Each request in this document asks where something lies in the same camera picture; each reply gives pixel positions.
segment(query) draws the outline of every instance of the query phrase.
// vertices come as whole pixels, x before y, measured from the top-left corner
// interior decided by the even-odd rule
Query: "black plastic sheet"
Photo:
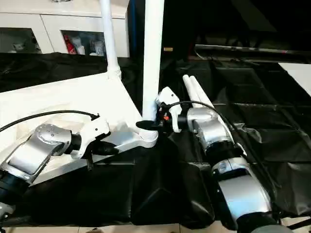
[[[122,81],[141,111],[142,65],[120,59],[120,66]],[[98,57],[0,54],[0,91],[105,71]],[[198,79],[215,107],[237,124],[263,160],[281,186],[276,206],[283,216],[310,214],[307,93],[278,64],[217,61],[162,61],[160,89],[169,86],[188,100],[183,74]],[[134,148],[103,160],[91,172],[81,168],[31,187],[5,225],[180,223],[202,228],[217,218],[205,161],[192,134],[161,135],[152,149]]]

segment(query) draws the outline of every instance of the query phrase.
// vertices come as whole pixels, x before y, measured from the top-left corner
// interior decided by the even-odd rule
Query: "glass cabinet door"
[[[42,53],[31,28],[0,28],[0,52]]]
[[[54,52],[41,16],[0,13],[0,52]]]
[[[81,54],[106,57],[104,34],[61,30],[69,54]]]

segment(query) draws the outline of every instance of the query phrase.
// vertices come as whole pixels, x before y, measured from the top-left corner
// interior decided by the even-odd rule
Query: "white pole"
[[[188,95],[190,97],[190,100],[200,101],[200,98],[199,98],[198,94],[196,93],[194,86],[192,85],[191,79],[189,78],[189,76],[187,74],[185,74],[183,76],[183,80],[184,80],[184,84],[186,86]],[[197,103],[193,103],[192,106],[194,108],[201,108],[202,107],[202,105],[197,104]]]
[[[110,0],[100,0],[102,10],[102,22],[104,30],[105,47],[107,54],[108,73],[113,73],[121,79],[121,70],[117,60]]]
[[[155,100],[159,90],[163,12],[164,0],[146,0],[142,105],[144,120],[156,119]],[[145,140],[152,140],[157,137],[157,132],[144,131],[141,136]]]

